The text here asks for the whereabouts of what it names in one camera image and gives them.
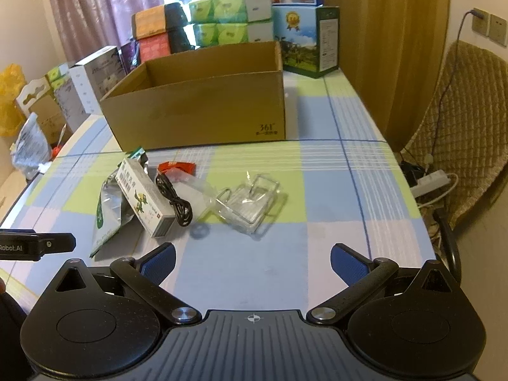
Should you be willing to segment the brown hanging cardboard package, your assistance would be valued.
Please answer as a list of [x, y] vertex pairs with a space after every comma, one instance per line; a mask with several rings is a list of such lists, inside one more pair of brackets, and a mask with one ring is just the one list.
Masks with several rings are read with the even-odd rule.
[[68, 141], [71, 136], [70, 128], [45, 77], [26, 84], [16, 101], [27, 117], [32, 113], [36, 114], [37, 123], [50, 145], [64, 144]]

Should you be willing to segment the blue milk carton box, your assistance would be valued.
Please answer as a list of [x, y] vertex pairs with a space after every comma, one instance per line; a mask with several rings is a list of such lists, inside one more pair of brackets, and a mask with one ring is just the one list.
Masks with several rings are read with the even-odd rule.
[[288, 5], [273, 8], [274, 37], [283, 69], [320, 78], [339, 67], [340, 9]]

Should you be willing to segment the plaid tablecloth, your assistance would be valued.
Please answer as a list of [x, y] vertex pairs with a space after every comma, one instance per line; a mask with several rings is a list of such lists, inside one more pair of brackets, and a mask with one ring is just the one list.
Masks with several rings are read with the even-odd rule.
[[[196, 165], [217, 190], [265, 175], [279, 184], [271, 212], [253, 234], [196, 209], [191, 226], [173, 225], [167, 240], [177, 264], [163, 288], [199, 311], [307, 311], [345, 287], [331, 269], [334, 244], [369, 258], [419, 267], [434, 256], [417, 204], [388, 143], [344, 73], [320, 79], [286, 73], [288, 138], [149, 153], [149, 164]], [[123, 159], [103, 117], [89, 117], [50, 169], [24, 192], [7, 228], [70, 232], [73, 256], [109, 265], [157, 246], [133, 221], [97, 253], [92, 235], [103, 182]]]

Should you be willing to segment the large cardboard box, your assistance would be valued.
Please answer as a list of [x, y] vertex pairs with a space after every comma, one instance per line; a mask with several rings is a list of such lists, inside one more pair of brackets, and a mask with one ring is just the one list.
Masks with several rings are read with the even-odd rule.
[[124, 151], [284, 140], [281, 47], [241, 43], [148, 60], [101, 109]]

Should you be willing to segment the silver green foil pouch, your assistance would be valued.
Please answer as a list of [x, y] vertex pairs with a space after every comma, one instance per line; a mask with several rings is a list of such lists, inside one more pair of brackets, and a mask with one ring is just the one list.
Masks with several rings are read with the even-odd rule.
[[133, 219], [134, 213], [116, 180], [121, 164], [103, 182], [97, 202], [90, 258], [94, 258]]

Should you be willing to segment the silver printed bag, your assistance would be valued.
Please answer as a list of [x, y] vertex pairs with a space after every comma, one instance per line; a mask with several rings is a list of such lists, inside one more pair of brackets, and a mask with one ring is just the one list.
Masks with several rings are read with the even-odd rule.
[[27, 181], [31, 181], [47, 164], [52, 150], [37, 121], [37, 114], [31, 113], [10, 148], [11, 162]]

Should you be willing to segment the white appliance box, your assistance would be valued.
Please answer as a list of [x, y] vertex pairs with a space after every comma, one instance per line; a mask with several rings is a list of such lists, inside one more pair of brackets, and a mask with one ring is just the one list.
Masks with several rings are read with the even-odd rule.
[[116, 46], [91, 53], [70, 67], [69, 74], [86, 114], [102, 114], [100, 100], [127, 76]]

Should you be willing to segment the red snack packet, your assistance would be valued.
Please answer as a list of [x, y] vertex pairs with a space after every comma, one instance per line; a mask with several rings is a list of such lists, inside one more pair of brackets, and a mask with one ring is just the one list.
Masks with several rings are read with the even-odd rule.
[[193, 176], [196, 173], [196, 164], [188, 162], [168, 161], [162, 162], [157, 166], [157, 172], [160, 174], [165, 174], [169, 170], [181, 170], [182, 172]]

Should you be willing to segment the orange red boxes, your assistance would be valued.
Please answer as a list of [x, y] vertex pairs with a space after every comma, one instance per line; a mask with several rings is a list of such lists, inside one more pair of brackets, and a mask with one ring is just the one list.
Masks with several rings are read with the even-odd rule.
[[163, 5], [133, 14], [132, 33], [142, 62], [171, 55]]

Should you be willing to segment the green tissue pack stack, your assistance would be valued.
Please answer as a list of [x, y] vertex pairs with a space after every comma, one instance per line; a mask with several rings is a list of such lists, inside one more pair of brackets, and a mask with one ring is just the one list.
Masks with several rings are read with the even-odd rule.
[[189, 9], [199, 47], [274, 39], [271, 0], [195, 0]]

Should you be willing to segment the wall socket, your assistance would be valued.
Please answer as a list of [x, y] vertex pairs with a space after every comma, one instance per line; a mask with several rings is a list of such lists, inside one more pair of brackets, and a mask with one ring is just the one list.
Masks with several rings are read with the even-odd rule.
[[500, 46], [507, 46], [507, 20], [484, 10], [472, 10], [472, 30]]

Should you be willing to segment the yellow plastic bag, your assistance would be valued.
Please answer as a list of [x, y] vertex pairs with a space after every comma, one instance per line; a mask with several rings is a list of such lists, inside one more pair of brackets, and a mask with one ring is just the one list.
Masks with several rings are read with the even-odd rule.
[[0, 75], [0, 136], [17, 135], [26, 121], [25, 114], [17, 105], [17, 97], [27, 80], [19, 64], [10, 64]]

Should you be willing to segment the clear plastic box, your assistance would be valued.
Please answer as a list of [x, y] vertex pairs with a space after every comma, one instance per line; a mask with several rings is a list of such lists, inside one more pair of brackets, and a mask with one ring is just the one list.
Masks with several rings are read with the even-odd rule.
[[246, 235], [264, 234], [264, 225], [274, 223], [288, 202], [281, 182], [266, 174], [247, 174], [243, 182], [232, 188], [217, 189], [206, 182], [204, 193], [209, 211]]

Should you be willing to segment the wicker chair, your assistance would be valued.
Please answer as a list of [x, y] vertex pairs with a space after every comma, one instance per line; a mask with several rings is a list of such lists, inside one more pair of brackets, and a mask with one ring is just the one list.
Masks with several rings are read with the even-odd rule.
[[465, 41], [453, 43], [435, 95], [403, 155], [442, 183], [417, 203], [438, 234], [438, 257], [461, 279], [453, 230], [507, 166], [506, 61]]

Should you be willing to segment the white power strip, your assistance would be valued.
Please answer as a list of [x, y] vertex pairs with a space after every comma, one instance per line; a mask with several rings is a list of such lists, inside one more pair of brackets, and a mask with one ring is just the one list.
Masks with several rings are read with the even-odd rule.
[[443, 170], [436, 170], [418, 179], [417, 184], [411, 187], [411, 193], [414, 198], [418, 198], [442, 188], [450, 182], [449, 176]]

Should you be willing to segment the white ointment box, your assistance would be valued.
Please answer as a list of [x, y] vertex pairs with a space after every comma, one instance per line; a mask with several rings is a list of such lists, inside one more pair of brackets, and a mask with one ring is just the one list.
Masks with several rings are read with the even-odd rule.
[[139, 162], [123, 159], [115, 179], [150, 237], [165, 237], [176, 220], [175, 211]]

